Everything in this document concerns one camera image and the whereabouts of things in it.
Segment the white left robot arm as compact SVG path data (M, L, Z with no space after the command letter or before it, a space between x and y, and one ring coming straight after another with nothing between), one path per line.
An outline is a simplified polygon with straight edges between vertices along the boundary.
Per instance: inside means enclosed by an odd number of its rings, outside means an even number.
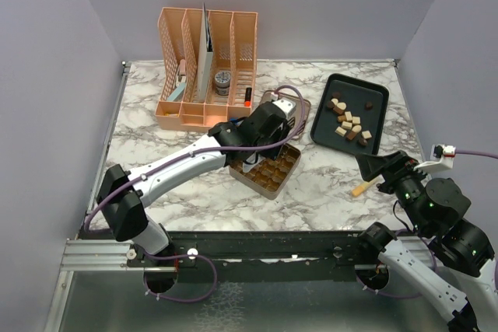
M170 238L146 214L146 208L204 173L238 161L256 166L264 159L275 159L289 135L295 111L295 103L287 99L267 101L248 117L220 122L187 148L154 163L129 171L120 165L109 168L97 203L114 239L140 246L152 264L166 264L172 254Z

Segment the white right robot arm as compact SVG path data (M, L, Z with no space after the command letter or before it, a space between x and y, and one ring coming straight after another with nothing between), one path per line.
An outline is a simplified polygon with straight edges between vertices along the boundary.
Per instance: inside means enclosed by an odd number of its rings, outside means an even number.
M413 256L386 225L375 222L359 235L357 253L379 260L400 274L441 315L450 331L497 329L497 259L488 236L467 219L471 206L451 178L423 179L451 169L459 154L452 145L435 145L430 160L418 163L405 152L387 156L357 154L361 177L384 181L377 189L393 194L412 223L412 233L430 241L428 248L458 280L454 287Z

